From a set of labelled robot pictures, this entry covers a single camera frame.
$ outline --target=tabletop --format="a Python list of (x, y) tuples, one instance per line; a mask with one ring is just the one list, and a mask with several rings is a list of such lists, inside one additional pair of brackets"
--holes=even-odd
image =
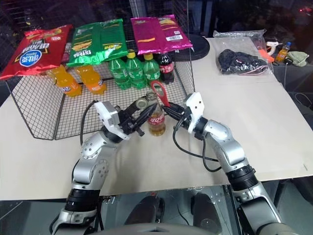
[[(216, 67), (219, 39), (209, 42), (209, 54), (192, 62), (204, 116), (230, 127), (259, 180), (313, 175), (313, 132), (274, 75), (221, 75)], [(207, 172), (201, 159), (178, 150), (172, 140), (176, 122), (169, 117), (165, 122), (161, 137), (151, 136), (144, 124), (146, 135), (133, 134), (121, 143), (101, 195), (228, 183), (222, 171)], [(0, 200), (66, 198), (79, 159), (79, 137), (34, 139), (11, 97), (0, 108), (0, 130)], [(177, 140), (201, 153), (202, 142), (186, 130), (178, 131)], [(211, 153), (207, 146), (207, 156)]]

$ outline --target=red chip bag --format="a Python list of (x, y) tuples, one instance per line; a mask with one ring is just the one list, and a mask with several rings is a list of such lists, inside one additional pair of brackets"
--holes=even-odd
[(67, 35), (72, 25), (67, 24), (51, 30), (25, 32), (0, 80), (15, 75), (36, 75), (60, 66), (64, 54)]

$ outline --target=green soda bottle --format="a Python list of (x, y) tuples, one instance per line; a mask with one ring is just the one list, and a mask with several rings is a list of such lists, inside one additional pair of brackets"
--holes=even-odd
[(143, 73), (146, 76), (148, 84), (160, 77), (160, 68), (157, 62), (153, 59), (152, 53), (144, 54), (145, 62), (143, 64)]
[(126, 70), (133, 87), (142, 89), (147, 85), (147, 80), (143, 76), (142, 63), (136, 58), (134, 50), (128, 50)]
[(132, 86), (125, 68), (125, 63), (120, 58), (109, 61), (109, 70), (114, 77), (115, 83), (120, 87), (120, 89), (126, 90)]

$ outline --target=cable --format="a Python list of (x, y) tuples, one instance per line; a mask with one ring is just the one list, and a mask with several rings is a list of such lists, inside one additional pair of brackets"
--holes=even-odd
[(94, 104), (98, 102), (98, 100), (93, 100), (85, 109), (83, 116), (82, 116), (82, 120), (80, 123), (80, 133), (79, 133), (79, 138), (80, 138), (80, 145), (83, 145), (83, 132), (84, 132), (84, 125), (85, 125), (85, 118), (86, 118), (86, 114), (88, 112), (88, 110), (90, 109), (90, 107)]
[[(82, 120), (80, 122), (80, 133), (79, 133), (79, 139), (80, 139), (80, 145), (82, 146), (83, 145), (83, 133), (84, 133), (84, 125), (85, 125), (85, 118), (86, 118), (86, 114), (88, 112), (88, 110), (91, 108), (91, 106), (98, 102), (98, 100), (93, 100), (88, 106), (87, 108), (85, 109), (84, 113), (83, 113), (83, 116), (82, 116)], [(75, 163), (75, 166), (73, 167), (73, 170), (72, 170), (72, 181), (73, 181), (73, 178), (74, 178), (74, 169), (76, 167), (76, 165), (78, 164), (79, 162), (79, 159), (77, 160), (77, 162)]]
[(98, 216), (96, 216), (96, 218), (94, 219), (94, 233), (98, 232), (98, 226), (99, 226), (99, 218)]
[(288, 64), (288, 63), (286, 63), (286, 66), (285, 66), (284, 89), (286, 89), (286, 73), (287, 73), (287, 64)]
[[(191, 156), (194, 156), (194, 157), (197, 157), (197, 158), (203, 158), (202, 155), (198, 155), (198, 154), (195, 154), (195, 153), (192, 153), (192, 152), (189, 152), (189, 151), (183, 149), (183, 148), (177, 143), (177, 140), (176, 140), (176, 132), (177, 132), (177, 130), (180, 128), (180, 126), (182, 125), (184, 119), (185, 119), (185, 118), (182, 117), (182, 118), (178, 121), (178, 123), (176, 124), (176, 126), (174, 127), (174, 131), (173, 131), (173, 141), (174, 141), (174, 144), (176, 145), (176, 147), (177, 147), (179, 150), (183, 151), (184, 153), (187, 153), (187, 154), (189, 154), (189, 155), (191, 155)], [(214, 162), (218, 162), (218, 161), (219, 161), (219, 160), (213, 159), (213, 158), (208, 158), (208, 157), (204, 157), (204, 158), (205, 158), (206, 160), (209, 160), (209, 161), (214, 161)]]
[(58, 215), (53, 219), (53, 221), (51, 222), (51, 224), (50, 224), (50, 226), (49, 226), (50, 234), (53, 233), (53, 228), (52, 228), (52, 227), (53, 227), (55, 221), (57, 221), (57, 219), (59, 218), (59, 215), (60, 215), (60, 214), (58, 214)]
[(5, 218), (8, 214), (10, 214), (12, 211), (14, 211), (17, 207), (20, 206), (20, 204), (22, 204), (23, 201), (21, 201), (20, 203), (18, 203), (15, 207), (13, 207), (11, 210), (9, 210), (7, 213), (5, 213), (2, 217), (0, 217), (0, 220), (2, 220), (3, 218)]
[(179, 210), (179, 207), (178, 207), (178, 204), (177, 204), (177, 203), (176, 203), (176, 205), (177, 205), (178, 214), (181, 216), (181, 218), (182, 218), (183, 220), (185, 220), (185, 222), (186, 222), (188, 225), (190, 225), (189, 222), (188, 222), (188, 220), (180, 213), (180, 210)]
[(101, 207), (100, 207), (101, 203), (102, 202), (100, 201), (97, 204), (97, 216), (98, 216), (98, 219), (99, 219), (100, 230), (103, 231), (104, 230), (104, 226), (103, 226), (102, 216), (101, 216)]
[(298, 95), (298, 94), (303, 95), (303, 96), (309, 101), (309, 103), (310, 103), (309, 107), (312, 106), (312, 101), (311, 101), (305, 94), (303, 94), (303, 93), (296, 93), (296, 94), (294, 95), (294, 98), (299, 102), (299, 104), (301, 104), (301, 105), (303, 105), (303, 106), (306, 106), (306, 105), (304, 105), (304, 104), (297, 98), (297, 95)]
[(177, 199), (176, 199), (172, 194), (170, 194), (168, 191), (165, 191), (165, 192), (166, 192), (168, 195), (170, 195), (170, 196), (176, 201), (177, 211), (178, 211), (179, 215), (183, 218), (183, 220), (185, 220), (185, 222), (186, 222), (188, 225), (190, 225), (189, 222), (188, 222), (188, 220), (180, 213)]
[(202, 159), (203, 159), (203, 165), (204, 165), (205, 169), (207, 169), (209, 172), (216, 172), (216, 171), (219, 171), (219, 170), (221, 169), (221, 167), (218, 167), (218, 168), (212, 170), (212, 169), (210, 169), (210, 168), (207, 166), (207, 164), (206, 164), (206, 162), (205, 162), (205, 148), (206, 148), (206, 142), (205, 142), (205, 139), (204, 139), (204, 138), (202, 139), (202, 141), (203, 141)]

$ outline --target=iced tea bottle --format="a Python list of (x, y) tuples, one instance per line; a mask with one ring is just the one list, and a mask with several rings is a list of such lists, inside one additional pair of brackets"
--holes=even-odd
[(76, 67), (75, 71), (81, 76), (83, 83), (91, 93), (103, 94), (107, 89), (106, 84), (100, 79), (100, 75), (93, 70), (91, 65)]
[(71, 74), (66, 72), (63, 65), (46, 71), (46, 74), (55, 79), (56, 85), (62, 89), (64, 94), (71, 97), (82, 94), (82, 87), (76, 82)]
[(157, 101), (156, 93), (147, 92), (146, 97), (147, 97), (149, 105), (157, 103), (155, 111), (153, 112), (151, 117), (148, 119), (149, 132), (154, 136), (161, 136), (165, 132), (164, 111)]
[(284, 62), (288, 51), (290, 50), (291, 42), (287, 42), (286, 45), (278, 52), (278, 55), (275, 58), (276, 62)]

